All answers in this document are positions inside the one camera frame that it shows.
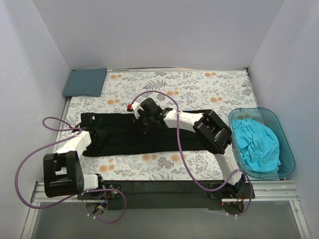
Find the black t-shirt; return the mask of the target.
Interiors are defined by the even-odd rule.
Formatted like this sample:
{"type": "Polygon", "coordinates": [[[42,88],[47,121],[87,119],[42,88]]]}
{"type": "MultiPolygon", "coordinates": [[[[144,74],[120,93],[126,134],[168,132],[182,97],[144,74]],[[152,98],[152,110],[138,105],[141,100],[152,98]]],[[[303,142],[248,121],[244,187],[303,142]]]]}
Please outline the black t-shirt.
{"type": "MultiPolygon", "coordinates": [[[[207,110],[186,111],[204,113],[207,110]]],[[[133,122],[134,114],[102,114],[102,125],[108,136],[101,146],[91,144],[83,153],[87,157],[148,154],[178,151],[175,128],[153,127],[148,133],[133,122]]],[[[205,150],[195,133],[181,130],[182,150],[205,150]]]]}

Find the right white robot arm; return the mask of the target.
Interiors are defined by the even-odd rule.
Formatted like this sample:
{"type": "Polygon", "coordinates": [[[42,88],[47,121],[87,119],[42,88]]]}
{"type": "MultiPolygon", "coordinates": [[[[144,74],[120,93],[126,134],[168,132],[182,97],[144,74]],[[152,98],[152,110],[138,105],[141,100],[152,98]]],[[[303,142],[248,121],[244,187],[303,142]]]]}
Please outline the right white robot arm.
{"type": "Polygon", "coordinates": [[[245,176],[233,155],[232,131],[214,111],[188,113],[180,111],[179,108],[162,109],[152,98],[147,98],[141,103],[132,102],[127,106],[127,111],[134,113],[134,122],[138,123],[142,129],[149,129],[156,124],[176,129],[177,146],[185,169],[202,190],[210,193],[225,193],[234,197],[243,192],[245,176]],[[195,133],[204,149],[214,154],[223,176],[223,183],[217,188],[205,188],[192,175],[182,153],[181,130],[195,133]]]}

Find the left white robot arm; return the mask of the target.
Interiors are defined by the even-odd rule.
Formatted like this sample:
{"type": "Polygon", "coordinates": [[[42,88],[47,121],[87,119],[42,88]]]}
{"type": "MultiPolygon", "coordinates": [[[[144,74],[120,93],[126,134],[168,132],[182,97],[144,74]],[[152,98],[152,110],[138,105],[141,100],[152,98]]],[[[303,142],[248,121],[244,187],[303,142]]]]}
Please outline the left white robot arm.
{"type": "Polygon", "coordinates": [[[66,139],[59,150],[43,158],[47,197],[77,195],[103,188],[102,176],[84,174],[79,160],[91,144],[99,146],[106,138],[106,131],[99,128],[101,121],[102,116],[96,113],[82,113],[75,127],[64,121],[72,132],[71,138],[66,139]]]}

